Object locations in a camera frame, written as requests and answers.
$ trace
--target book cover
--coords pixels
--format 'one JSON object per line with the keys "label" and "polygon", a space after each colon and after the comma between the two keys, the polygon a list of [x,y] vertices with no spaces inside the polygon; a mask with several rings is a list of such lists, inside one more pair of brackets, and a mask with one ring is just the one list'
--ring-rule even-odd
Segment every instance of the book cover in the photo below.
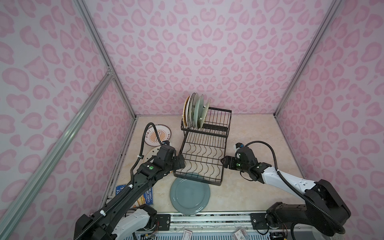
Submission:
{"label": "book cover", "polygon": [[[121,192],[121,190],[123,190],[125,186],[126,184],[117,186],[116,195],[118,195],[118,193]],[[138,207],[143,204],[153,205],[153,189],[152,188],[150,188],[142,196],[140,196],[139,199],[134,203],[132,207]]]}

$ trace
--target plate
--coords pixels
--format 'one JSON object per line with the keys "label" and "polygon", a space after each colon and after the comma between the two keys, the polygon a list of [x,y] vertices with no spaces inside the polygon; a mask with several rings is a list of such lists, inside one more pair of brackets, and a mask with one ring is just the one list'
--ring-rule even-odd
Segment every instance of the plate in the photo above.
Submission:
{"label": "plate", "polygon": [[[157,129],[157,133],[159,135],[159,138],[161,141],[169,140],[171,136],[171,131],[169,127],[165,125],[155,125]],[[150,127],[147,132],[145,133],[145,143],[152,146],[157,147],[160,146],[159,141],[157,140],[155,129],[153,127]]]}
{"label": "plate", "polygon": [[197,121],[197,123],[199,125],[199,128],[203,127],[205,118],[207,117],[207,112],[208,112],[208,108],[209,108],[209,104],[210,103],[211,103],[211,99],[209,99],[208,102],[205,104],[205,106],[203,108],[203,113],[202,113],[201,117]]}
{"label": "plate", "polygon": [[189,103],[189,111],[188,111],[189,120],[190,120],[190,122],[188,123],[189,127],[193,127],[194,125],[193,122],[194,122],[195,107],[196,107],[197,100],[199,99],[199,95],[197,93],[192,93],[192,94],[193,94],[193,98]]}
{"label": "plate", "polygon": [[191,96],[189,97],[189,102],[188,102],[188,113],[187,113],[187,126],[191,127],[192,124],[192,118],[191,118],[191,109],[192,109],[192,103],[193,103],[193,98],[195,96],[195,93],[192,93]]}
{"label": "plate", "polygon": [[189,96],[187,97],[187,99],[185,100],[185,103],[184,103],[184,107],[183,107],[183,117],[182,117],[182,119],[183,119],[183,126],[184,126],[184,128],[186,128],[187,127],[187,119],[186,119],[186,112],[185,112],[185,108],[187,107],[188,108],[188,100],[189,100]]}
{"label": "plate", "polygon": [[201,94],[195,107],[193,127],[198,127],[197,120],[201,117],[203,113],[203,106],[204,106],[204,94]]}
{"label": "plate", "polygon": [[148,161],[152,156],[156,156],[157,153],[159,152],[160,146],[152,148],[143,158],[143,161],[146,162]]}
{"label": "plate", "polygon": [[170,201],[173,207],[185,215],[193,215],[203,210],[209,202],[211,191],[207,183],[177,178],[170,188]]}
{"label": "plate", "polygon": [[185,107],[185,125],[187,127],[189,127],[189,113],[190,113],[189,108],[190,108],[190,105],[191,105],[192,97],[189,96],[188,98],[189,99],[188,99],[188,102],[187,102],[187,106]]}

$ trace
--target dish rack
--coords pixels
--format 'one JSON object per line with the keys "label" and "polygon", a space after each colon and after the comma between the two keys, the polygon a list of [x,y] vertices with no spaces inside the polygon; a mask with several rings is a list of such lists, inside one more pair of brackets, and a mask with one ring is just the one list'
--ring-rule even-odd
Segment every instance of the dish rack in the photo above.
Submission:
{"label": "dish rack", "polygon": [[184,157],[185,168],[174,171],[174,176],[221,185],[224,167],[220,159],[225,156],[231,118],[231,110],[210,107],[201,129],[185,128],[181,120],[184,140],[179,154]]}

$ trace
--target white label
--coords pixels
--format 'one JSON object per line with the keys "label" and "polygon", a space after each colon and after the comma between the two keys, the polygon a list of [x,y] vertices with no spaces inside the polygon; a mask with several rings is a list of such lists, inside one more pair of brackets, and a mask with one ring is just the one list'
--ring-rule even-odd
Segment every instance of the white label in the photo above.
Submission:
{"label": "white label", "polygon": [[235,236],[236,236],[237,240],[245,240],[245,237],[244,237],[243,233],[241,232],[241,230],[238,230],[237,232],[235,232]]}
{"label": "white label", "polygon": [[192,231],[184,230],[182,240],[190,240],[192,237]]}

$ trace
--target wire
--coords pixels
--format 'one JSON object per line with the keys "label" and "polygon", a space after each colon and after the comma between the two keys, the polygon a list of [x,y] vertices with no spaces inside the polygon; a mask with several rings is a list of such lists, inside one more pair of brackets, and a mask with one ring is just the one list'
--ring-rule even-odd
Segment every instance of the wire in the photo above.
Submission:
{"label": "wire", "polygon": [[[157,140],[159,141],[160,145],[163,145],[163,143],[160,141],[160,138],[159,138],[159,134],[157,133],[157,129],[156,129],[156,126],[154,123],[150,122],[147,124],[147,126],[145,127],[144,129],[144,133],[143,133],[143,136],[142,136],[142,139],[141,139],[141,148],[140,148],[140,154],[139,154],[139,157],[137,158],[135,164],[131,167],[129,173],[131,175],[131,180],[129,181],[129,183],[127,184],[128,186],[129,185],[132,185],[132,188],[133,188],[133,185],[134,185],[134,174],[133,174],[133,170],[135,169],[135,167],[137,166],[137,164],[139,163],[140,159],[144,158],[143,156],[143,148],[144,148],[144,141],[145,141],[145,135],[146,135],[146,132],[148,130],[148,128],[150,126],[153,126],[154,128],[154,131],[155,131],[155,134],[156,134],[156,137],[157,137]],[[115,206],[117,206],[127,195],[128,193],[131,191],[131,188],[128,187],[128,189],[125,191],[125,192],[122,192],[122,194],[120,195],[120,197],[116,200],[116,202],[111,205],[106,211],[105,211],[105,214],[107,214],[111,209],[113,209]],[[103,215],[100,215],[96,220],[93,220],[90,224],[88,224],[88,226],[86,228],[84,228],[81,233],[79,235],[77,235],[77,237],[74,239],[74,240],[79,240],[81,239],[81,237],[86,233],[88,232],[89,229],[91,229],[97,222],[99,222],[104,216]]]}
{"label": "wire", "polygon": [[287,228],[287,225],[285,225],[285,223],[283,223],[283,226],[282,226],[282,227],[283,227],[283,233],[284,233],[284,227],[285,227],[285,231],[286,231],[286,232],[284,233],[284,236],[285,236],[284,238],[287,238],[287,237],[288,237],[288,228]]}
{"label": "wire", "polygon": [[322,208],[320,208],[319,206],[317,206],[313,201],[312,199],[308,198],[307,196],[303,195],[301,192],[299,192],[296,188],[294,188],[284,177],[283,175],[280,173],[278,167],[277,167],[277,160],[276,160],[276,155],[275,155],[275,151],[273,150],[273,148],[266,142],[263,142],[263,141],[253,141],[253,142],[250,142],[250,143],[247,143],[245,145],[245,147],[248,147],[249,145],[251,145],[252,143],[262,143],[264,145],[266,145],[272,152],[272,156],[273,156],[273,162],[275,164],[275,169],[277,171],[277,174],[279,175],[279,177],[283,180],[283,182],[294,192],[296,193],[299,197],[301,197],[302,199],[304,199],[304,201],[306,203],[308,203],[309,205],[311,205],[312,207],[316,208],[318,211],[320,211],[324,216],[326,216],[332,223],[333,223],[333,227],[334,227],[334,230],[335,232],[339,233],[339,234],[344,234],[345,233],[345,229],[343,227],[343,225],[341,225],[341,223],[339,223],[336,219],[334,219],[331,215],[329,215],[329,213],[327,213],[326,211],[324,211]]}
{"label": "wire", "polygon": [[242,178],[244,178],[245,180],[247,180],[247,181],[250,181],[250,182],[253,182],[253,180],[252,179],[246,179],[245,177],[243,177],[243,175],[241,175],[241,171],[240,171],[240,176],[242,177]]}
{"label": "wire", "polygon": [[261,235],[267,235],[267,233],[269,232],[269,225],[267,224],[267,226],[268,226],[268,228],[267,228],[267,230],[266,230],[266,232],[265,233],[261,233],[261,232],[259,232],[259,230],[257,230],[257,228],[256,228],[256,231],[259,233],[259,234],[261,234]]}
{"label": "wire", "polygon": [[296,240],[295,235],[293,233],[293,230],[294,230],[296,224],[297,223],[292,223],[291,224],[291,237],[292,237],[292,240]]}

